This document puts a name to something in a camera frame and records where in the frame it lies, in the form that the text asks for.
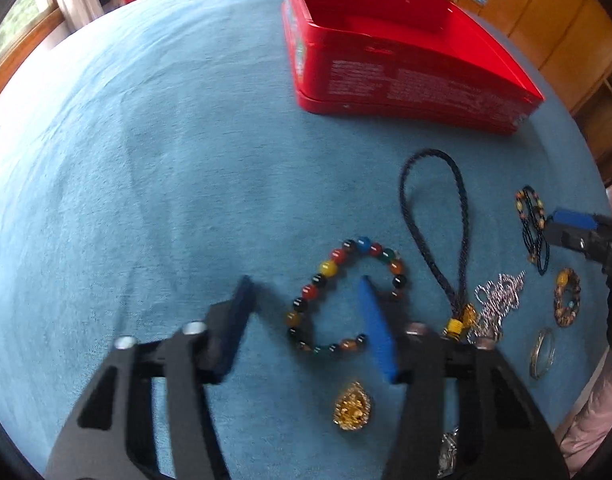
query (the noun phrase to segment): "yellow cord wrap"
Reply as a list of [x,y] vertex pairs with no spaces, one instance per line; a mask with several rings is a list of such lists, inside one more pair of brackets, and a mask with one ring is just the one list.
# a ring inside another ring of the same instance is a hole
[[464,324],[458,319],[451,319],[446,325],[446,336],[452,339],[459,339],[464,330]]

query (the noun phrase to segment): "black braided cord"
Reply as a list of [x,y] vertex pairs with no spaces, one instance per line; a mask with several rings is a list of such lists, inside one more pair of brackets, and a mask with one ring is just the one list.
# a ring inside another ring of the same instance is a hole
[[537,204],[533,205],[530,196],[535,196],[537,192],[532,186],[524,186],[521,189],[524,192],[524,200],[526,201],[526,219],[521,221],[522,229],[521,236],[523,244],[528,250],[528,254],[535,257],[535,264],[540,276],[543,276],[548,270],[548,262],[550,261],[550,245],[544,238],[544,232],[539,229],[538,218],[535,211],[538,209]]
[[[452,174],[455,177],[455,183],[457,184],[457,191],[459,192],[459,202],[461,204],[461,224],[462,224],[462,235],[461,235],[461,249],[459,251],[459,290],[455,292],[451,284],[448,282],[446,277],[441,273],[439,267],[435,263],[435,258],[428,248],[428,244],[423,238],[423,235],[419,231],[419,227],[415,223],[413,216],[410,214],[406,203],[406,179],[410,173],[410,168],[419,160],[425,157],[435,156],[444,160],[449,167],[451,167]],[[448,300],[451,302],[452,316],[454,319],[461,319],[462,310],[467,303],[466,300],[466,264],[468,261],[468,250],[470,248],[470,219],[468,218],[468,195],[466,194],[466,188],[464,181],[461,176],[461,172],[457,167],[457,164],[450,155],[442,152],[441,150],[434,150],[431,148],[421,150],[420,152],[412,155],[401,170],[399,176],[399,203],[401,205],[401,214],[404,216],[406,226],[413,236],[419,252],[422,253],[423,259],[428,265],[428,268],[435,276],[435,279],[446,293]]]

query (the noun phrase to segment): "bed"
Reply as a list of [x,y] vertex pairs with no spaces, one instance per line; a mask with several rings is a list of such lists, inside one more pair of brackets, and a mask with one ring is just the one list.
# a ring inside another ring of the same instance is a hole
[[[409,313],[441,330],[443,292],[399,212],[404,160],[444,150],[471,203],[468,288],[526,272],[521,306],[500,348],[548,424],[563,420],[606,347],[598,267],[553,249],[540,277],[526,260],[514,194],[538,190],[556,206],[607,214],[596,166],[574,121],[511,44],[546,102],[510,139],[423,121],[317,116],[295,104],[281,0],[139,0],[84,27],[51,53],[28,120],[0,135],[0,421],[39,470],[73,403],[120,335],[170,336],[230,297],[242,274],[259,290],[233,373],[210,388],[214,423],[234,479],[379,477],[403,388],[367,352],[313,363],[294,352],[284,313],[330,249],[367,235],[401,252]],[[456,279],[459,205],[450,171],[415,173],[415,215],[439,266]],[[556,329],[556,272],[583,284],[580,316]],[[315,318],[317,339],[361,332],[361,261]],[[540,381],[529,355],[543,327],[556,333]],[[356,434],[331,421],[358,379],[374,416]],[[172,473],[162,384],[156,386],[159,461]],[[446,429],[456,421],[454,391]]]

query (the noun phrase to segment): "metal bolt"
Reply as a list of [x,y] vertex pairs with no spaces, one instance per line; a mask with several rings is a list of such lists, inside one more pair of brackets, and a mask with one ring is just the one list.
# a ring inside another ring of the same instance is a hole
[[494,339],[489,337],[478,337],[474,346],[479,350],[494,350]]
[[428,332],[428,327],[423,323],[413,322],[406,327],[406,335],[417,336]]
[[191,321],[183,326],[182,332],[184,335],[196,335],[200,334],[207,328],[206,323],[203,321]]
[[118,350],[128,350],[137,344],[137,339],[132,335],[124,335],[115,339],[115,348]]

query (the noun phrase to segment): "red plastic container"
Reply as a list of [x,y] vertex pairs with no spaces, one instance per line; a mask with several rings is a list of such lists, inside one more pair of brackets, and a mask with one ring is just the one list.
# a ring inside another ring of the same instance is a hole
[[544,100],[506,49],[447,0],[284,0],[298,104],[512,134]]

